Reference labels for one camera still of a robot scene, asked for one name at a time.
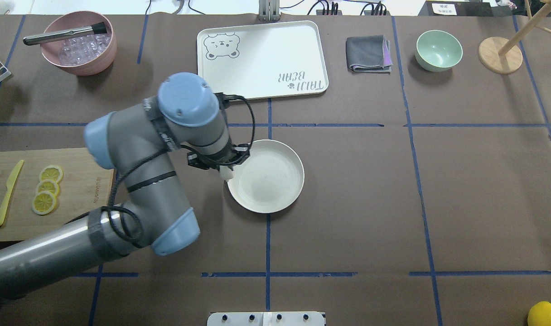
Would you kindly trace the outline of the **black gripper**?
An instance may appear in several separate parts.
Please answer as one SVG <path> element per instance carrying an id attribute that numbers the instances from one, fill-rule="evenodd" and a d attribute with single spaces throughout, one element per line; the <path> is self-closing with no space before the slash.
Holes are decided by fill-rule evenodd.
<path id="1" fill-rule="evenodd" d="M 189 166 L 203 170 L 219 170 L 221 166 L 232 169 L 245 162 L 251 156 L 251 143 L 235 145 L 228 143 L 221 151 L 215 154 L 203 154 L 187 146 L 187 163 Z"/>

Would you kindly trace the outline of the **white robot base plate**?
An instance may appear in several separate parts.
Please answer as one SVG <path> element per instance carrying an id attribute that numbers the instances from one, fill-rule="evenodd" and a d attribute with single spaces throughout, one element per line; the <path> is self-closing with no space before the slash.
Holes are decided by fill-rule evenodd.
<path id="1" fill-rule="evenodd" d="M 216 312 L 207 319 L 207 326 L 325 326 L 324 312 Z"/>

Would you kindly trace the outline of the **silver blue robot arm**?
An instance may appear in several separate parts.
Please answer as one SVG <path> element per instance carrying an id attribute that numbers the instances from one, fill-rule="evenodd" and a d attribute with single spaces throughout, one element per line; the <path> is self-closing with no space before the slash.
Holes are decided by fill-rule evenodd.
<path id="1" fill-rule="evenodd" d="M 108 202 L 0 249 L 0 305 L 147 246 L 165 256 L 192 244 L 199 225 L 169 153 L 184 148 L 188 164 L 203 170 L 231 171 L 243 163 L 252 142 L 232 142 L 224 112 L 230 101 L 249 104 L 181 72 L 138 105 L 87 124 L 89 153 L 119 173 Z"/>

